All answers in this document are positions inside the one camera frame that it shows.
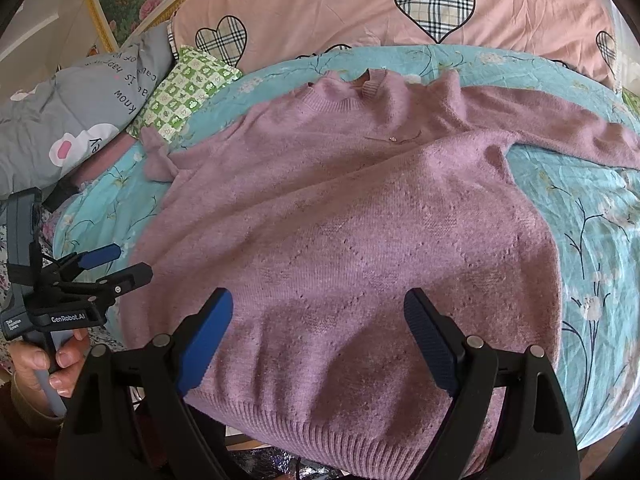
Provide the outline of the person's left hand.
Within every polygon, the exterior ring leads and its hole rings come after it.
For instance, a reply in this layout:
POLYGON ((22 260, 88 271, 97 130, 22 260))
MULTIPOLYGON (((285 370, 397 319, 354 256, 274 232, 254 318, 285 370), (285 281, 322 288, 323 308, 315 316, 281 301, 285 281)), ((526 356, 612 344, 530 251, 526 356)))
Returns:
MULTIPOLYGON (((49 385, 61 398, 72 396, 90 344, 88 330, 80 328, 74 330, 73 337, 56 352, 55 362, 60 369, 51 375, 49 385)), ((9 344, 9 354, 14 365, 12 382, 18 392, 31 408, 43 415, 54 416, 46 392, 36 376, 37 372, 49 370, 50 356, 44 350, 21 340, 9 344)))

